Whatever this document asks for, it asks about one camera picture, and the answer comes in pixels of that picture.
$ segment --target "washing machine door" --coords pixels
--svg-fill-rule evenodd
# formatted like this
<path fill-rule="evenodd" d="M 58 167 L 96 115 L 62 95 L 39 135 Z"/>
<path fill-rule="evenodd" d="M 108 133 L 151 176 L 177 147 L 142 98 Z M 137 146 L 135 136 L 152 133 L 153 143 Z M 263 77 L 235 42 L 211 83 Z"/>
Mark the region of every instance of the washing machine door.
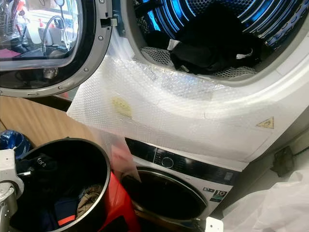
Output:
<path fill-rule="evenodd" d="M 1 0 L 0 94 L 65 92 L 98 68 L 109 45 L 111 0 Z"/>
<path fill-rule="evenodd" d="M 122 184 L 142 210 L 172 220 L 191 220 L 206 209 L 206 200 L 189 183 L 160 170 L 138 167 L 141 182 L 130 176 Z"/>

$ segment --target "plastic sheet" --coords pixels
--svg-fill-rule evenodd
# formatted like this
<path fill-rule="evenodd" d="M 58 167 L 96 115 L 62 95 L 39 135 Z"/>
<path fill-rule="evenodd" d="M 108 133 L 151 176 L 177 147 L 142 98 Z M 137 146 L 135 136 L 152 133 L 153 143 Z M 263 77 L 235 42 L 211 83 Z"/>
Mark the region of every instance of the plastic sheet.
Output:
<path fill-rule="evenodd" d="M 127 39 L 113 30 L 107 55 L 80 85 L 68 115 L 122 137 L 244 161 L 271 133 L 256 128 L 271 115 L 266 101 L 239 88 L 142 64 Z"/>
<path fill-rule="evenodd" d="M 21 133 L 5 130 L 0 133 L 0 150 L 13 149 L 16 159 L 23 159 L 30 149 L 30 142 Z"/>
<path fill-rule="evenodd" d="M 224 210 L 224 232 L 309 231 L 309 170 L 251 193 Z"/>

